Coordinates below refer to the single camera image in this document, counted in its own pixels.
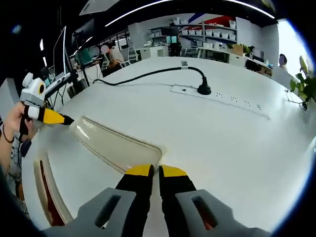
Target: white table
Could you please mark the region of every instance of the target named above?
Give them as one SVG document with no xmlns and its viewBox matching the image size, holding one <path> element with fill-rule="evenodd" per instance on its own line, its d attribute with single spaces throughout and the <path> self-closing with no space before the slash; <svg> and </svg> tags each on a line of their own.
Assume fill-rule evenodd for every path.
<svg viewBox="0 0 316 237">
<path fill-rule="evenodd" d="M 151 58 L 106 80 L 177 67 L 181 60 L 205 73 L 213 93 L 256 101 L 267 108 L 270 119 L 170 92 L 173 84 L 200 85 L 200 75 L 190 70 L 151 75 L 116 87 L 95 84 L 60 112 L 74 119 L 83 115 L 126 135 L 165 145 L 168 154 L 162 163 L 185 170 L 197 189 L 206 189 L 230 206 L 242 224 L 272 231 L 297 200 L 313 162 L 314 136 L 302 122 L 301 109 L 286 100 L 285 88 L 275 81 L 211 60 Z M 105 188 L 115 187 L 122 177 L 81 145 L 67 127 L 41 130 L 22 163 L 26 204 L 40 229 L 47 228 L 48 222 L 35 186 L 33 161 L 37 149 L 47 147 L 56 185 L 73 217 L 81 205 Z M 153 193 L 152 199 L 159 202 L 157 185 Z M 154 213 L 159 208 L 151 208 L 144 236 L 165 236 L 164 220 Z"/>
</svg>

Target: white cabinet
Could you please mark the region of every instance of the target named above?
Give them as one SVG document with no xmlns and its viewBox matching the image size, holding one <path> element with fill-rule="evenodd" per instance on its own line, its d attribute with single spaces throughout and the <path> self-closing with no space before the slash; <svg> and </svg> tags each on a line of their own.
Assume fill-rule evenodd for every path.
<svg viewBox="0 0 316 237">
<path fill-rule="evenodd" d="M 245 57 L 231 53 L 229 56 L 229 64 L 244 68 L 246 64 Z"/>
<path fill-rule="evenodd" d="M 142 60 L 144 60 L 146 58 L 152 58 L 152 57 L 167 57 L 167 56 L 169 56 L 168 46 L 140 48 L 140 49 L 137 49 L 136 51 L 140 51 L 140 55 L 142 57 Z"/>
</svg>

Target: potted plant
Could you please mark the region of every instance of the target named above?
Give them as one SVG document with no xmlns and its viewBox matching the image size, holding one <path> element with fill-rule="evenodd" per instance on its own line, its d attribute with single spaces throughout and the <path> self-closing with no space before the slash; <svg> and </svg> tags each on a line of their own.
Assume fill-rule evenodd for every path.
<svg viewBox="0 0 316 237">
<path fill-rule="evenodd" d="M 244 44 L 240 44 L 243 47 L 243 53 L 245 54 L 246 57 L 250 56 L 250 53 L 252 53 L 253 49 L 255 48 L 254 46 L 247 46 Z"/>
<path fill-rule="evenodd" d="M 300 65 L 300 72 L 295 75 L 300 82 L 295 82 L 294 80 L 291 80 L 290 87 L 291 92 L 294 92 L 295 89 L 298 90 L 298 96 L 303 100 L 302 105 L 303 108 L 306 110 L 309 104 L 315 103 L 316 78 L 314 77 L 313 71 L 309 70 L 306 66 L 306 63 L 304 62 L 302 56 L 300 56 Z"/>
</svg>

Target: ceiling light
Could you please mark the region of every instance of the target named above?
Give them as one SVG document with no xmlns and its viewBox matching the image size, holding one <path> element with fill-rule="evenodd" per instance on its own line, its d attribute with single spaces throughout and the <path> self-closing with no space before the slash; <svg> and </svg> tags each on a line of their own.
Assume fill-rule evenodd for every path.
<svg viewBox="0 0 316 237">
<path fill-rule="evenodd" d="M 47 67 L 47 63 L 46 63 L 46 58 L 45 57 L 43 57 L 43 61 L 44 61 L 45 67 Z"/>
<path fill-rule="evenodd" d="M 255 10 L 257 10 L 257 11 L 260 11 L 260 12 L 263 13 L 263 14 L 266 14 L 267 16 L 271 17 L 272 19 L 275 18 L 274 16 L 270 15 L 269 13 L 267 13 L 267 12 L 265 12 L 265 11 L 263 11 L 263 10 L 257 8 L 257 7 L 255 7 L 255 6 L 252 6 L 252 5 L 250 5 L 250 4 L 247 4 L 247 3 L 244 3 L 244 2 L 241 2 L 241 1 L 236 1 L 236 0 L 226 0 L 226 1 L 232 1 L 232 2 L 235 2 L 235 3 L 242 4 L 242 5 L 244 5 L 244 6 L 251 7 L 252 9 L 255 9 Z"/>
<path fill-rule="evenodd" d="M 41 50 L 41 51 L 44 50 L 43 39 L 40 40 L 39 47 L 40 47 L 40 50 Z"/>
<path fill-rule="evenodd" d="M 92 39 L 93 38 L 93 36 L 91 36 L 89 39 L 87 39 L 85 42 L 87 43 L 90 39 Z"/>
<path fill-rule="evenodd" d="M 172 1 L 172 0 L 160 0 L 160 1 L 156 1 L 156 2 L 153 2 L 153 3 L 151 3 L 151 4 L 148 4 L 148 5 L 145 5 L 145 6 L 141 6 L 141 7 L 137 8 L 137 9 L 132 10 L 132 11 L 130 11 L 130 12 L 128 12 L 128 13 L 126 13 L 126 14 L 120 16 L 119 18 L 117 18 L 117 19 L 111 21 L 110 23 L 108 23 L 108 24 L 106 25 L 106 27 L 109 26 L 110 24 L 112 24 L 112 23 L 118 21 L 119 19 L 121 19 L 121 18 L 123 18 L 123 17 L 125 17 L 125 16 L 127 16 L 127 15 L 129 15 L 129 14 L 131 14 L 131 13 L 133 13 L 133 12 L 135 12 L 135 11 L 138 11 L 138 10 L 143 9 L 143 8 L 145 8 L 145 7 L 152 6 L 152 5 L 155 5 L 155 4 L 158 4 L 158 3 L 162 3 L 162 2 L 165 2 L 165 1 Z"/>
</svg>

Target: plastic container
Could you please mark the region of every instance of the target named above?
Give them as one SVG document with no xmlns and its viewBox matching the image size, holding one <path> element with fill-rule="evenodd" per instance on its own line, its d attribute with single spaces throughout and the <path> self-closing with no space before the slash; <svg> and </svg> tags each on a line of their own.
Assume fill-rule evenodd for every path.
<svg viewBox="0 0 316 237">
<path fill-rule="evenodd" d="M 223 39 L 228 39 L 228 34 L 227 33 L 222 33 L 222 38 Z"/>
<path fill-rule="evenodd" d="M 236 29 L 236 21 L 229 21 L 229 25 L 231 28 Z"/>
<path fill-rule="evenodd" d="M 167 153 L 165 147 L 137 140 L 86 117 L 73 122 L 70 131 L 91 152 L 122 174 L 144 164 L 153 164 L 156 169 Z"/>
<path fill-rule="evenodd" d="M 180 18 L 179 18 L 179 17 L 174 17 L 174 18 L 173 18 L 173 23 L 174 23 L 175 25 L 179 25 L 179 24 L 180 24 Z"/>
<path fill-rule="evenodd" d="M 235 36 L 235 35 L 232 35 L 232 34 L 229 34 L 229 39 L 230 39 L 230 40 L 236 40 L 236 36 Z"/>
<path fill-rule="evenodd" d="M 190 36 L 195 36 L 196 31 L 195 30 L 188 30 Z"/>
<path fill-rule="evenodd" d="M 188 20 L 180 20 L 181 25 L 188 25 Z"/>
<path fill-rule="evenodd" d="M 212 49 L 213 48 L 213 44 L 211 44 L 211 43 L 203 43 L 203 47 Z"/>
<path fill-rule="evenodd" d="M 206 35 L 207 35 L 207 36 L 213 36 L 213 31 L 211 31 L 211 30 L 206 30 Z"/>
<path fill-rule="evenodd" d="M 219 32 L 213 31 L 213 36 L 214 37 L 219 37 Z"/>
<path fill-rule="evenodd" d="M 196 30 L 196 35 L 201 36 L 202 35 L 202 30 Z"/>
</svg>

